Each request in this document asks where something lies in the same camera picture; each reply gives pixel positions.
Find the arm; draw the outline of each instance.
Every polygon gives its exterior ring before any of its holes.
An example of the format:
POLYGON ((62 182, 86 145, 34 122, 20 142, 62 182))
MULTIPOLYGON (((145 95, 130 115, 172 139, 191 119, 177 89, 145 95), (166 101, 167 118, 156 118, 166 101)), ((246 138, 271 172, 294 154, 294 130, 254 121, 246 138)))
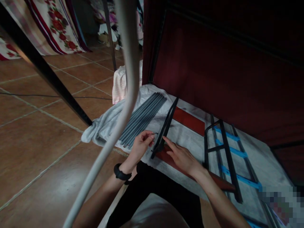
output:
POLYGON ((167 153, 172 157, 175 164, 191 175, 205 191, 220 226, 231 228, 250 228, 243 216, 216 185, 209 175, 208 170, 199 164, 189 150, 174 144, 167 137, 163 138, 172 149, 172 151, 168 151, 167 153))
MULTIPOLYGON (((132 173, 148 146, 154 143, 154 135, 152 134, 152 131, 143 131, 136 136, 132 151, 120 165, 120 171, 125 174, 132 173)), ((84 203, 73 224, 73 228, 98 227, 123 184, 124 181, 117 179, 113 172, 110 178, 84 203)))

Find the white pipe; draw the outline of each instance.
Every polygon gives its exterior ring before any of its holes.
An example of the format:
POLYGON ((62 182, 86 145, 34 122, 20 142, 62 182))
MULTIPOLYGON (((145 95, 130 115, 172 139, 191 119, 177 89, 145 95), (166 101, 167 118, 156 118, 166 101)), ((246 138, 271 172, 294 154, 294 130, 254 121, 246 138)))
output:
POLYGON ((136 0, 115 0, 115 9, 119 22, 119 30, 122 36, 123 57, 127 71, 127 98, 125 106, 118 118, 111 137, 101 150, 94 162, 88 176, 86 177, 80 192, 64 222, 64 228, 70 228, 76 219, 82 204, 84 203, 89 190, 91 189, 101 167, 112 151, 115 143, 126 127, 138 95, 139 88, 139 51, 136 27, 136 0))

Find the black wristband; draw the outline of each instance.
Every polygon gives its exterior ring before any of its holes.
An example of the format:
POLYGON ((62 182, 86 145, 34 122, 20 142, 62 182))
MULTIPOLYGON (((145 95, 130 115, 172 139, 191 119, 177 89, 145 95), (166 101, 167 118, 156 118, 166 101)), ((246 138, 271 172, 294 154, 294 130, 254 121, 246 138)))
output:
POLYGON ((114 173, 116 175, 116 178, 121 179, 122 181, 126 181, 131 178, 132 173, 130 174, 124 174, 122 171, 119 170, 121 163, 118 163, 114 166, 114 173))

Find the tiled floor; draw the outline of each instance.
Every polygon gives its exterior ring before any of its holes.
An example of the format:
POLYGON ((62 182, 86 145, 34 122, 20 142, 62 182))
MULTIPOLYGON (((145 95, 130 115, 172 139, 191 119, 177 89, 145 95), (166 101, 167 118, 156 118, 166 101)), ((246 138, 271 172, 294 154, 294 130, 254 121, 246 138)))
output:
MULTIPOLYGON (((90 119, 112 106, 113 66, 109 48, 46 56, 90 119)), ((117 67, 124 65, 116 52, 117 67)), ((0 62, 0 92, 56 93, 22 60, 0 62)), ((86 125, 60 99, 0 94, 0 227, 61 227, 101 148, 82 143, 86 125)), ((92 190, 125 154, 113 149, 92 190)))

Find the blue tape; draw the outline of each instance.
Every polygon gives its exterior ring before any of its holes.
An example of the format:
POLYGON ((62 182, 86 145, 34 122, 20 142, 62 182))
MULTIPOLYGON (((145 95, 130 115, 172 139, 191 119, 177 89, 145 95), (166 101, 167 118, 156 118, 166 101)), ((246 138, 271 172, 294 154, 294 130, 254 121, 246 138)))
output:
POLYGON ((254 224, 254 223, 248 221, 247 219, 246 219, 246 221, 247 221, 248 224, 251 226, 251 228, 262 228, 262 227, 260 227, 260 226, 258 226, 258 225, 256 225, 256 224, 254 224))
MULTIPOLYGON (((223 145, 223 143, 222 143, 220 140, 218 140, 218 139, 216 139, 215 142, 216 142, 216 144, 218 144, 219 146, 220 146, 220 145, 223 145)), ((230 149, 230 151, 231 151, 232 153, 234 153, 234 154, 236 154, 236 155, 238 155, 238 156, 240 156, 240 157, 242 157, 242 158, 248 158, 248 155, 247 155, 246 152, 241 152, 241 151, 239 151, 239 150, 237 150, 237 149, 234 149, 233 147, 229 147, 229 149, 230 149)))
MULTIPOLYGON (((229 170, 225 166, 222 166, 222 172, 230 176, 230 172, 229 172, 229 170)), ((237 179, 239 181, 244 182, 245 184, 250 185, 251 187, 256 188, 256 189, 259 189, 259 187, 262 187, 262 185, 261 185, 260 182, 259 183, 252 182, 251 180, 248 180, 247 178, 242 177, 242 176, 240 176, 238 174, 237 174, 237 179)))
MULTIPOLYGON (((221 131, 217 126, 215 126, 214 129, 215 129, 217 132, 222 133, 222 131, 221 131)), ((240 138, 239 138, 239 137, 236 137, 236 136, 234 136, 234 135, 231 135, 231 134, 229 134, 228 132, 226 132, 226 135, 227 135, 228 138, 231 138, 231 139, 233 139, 234 141, 240 141, 240 138)))

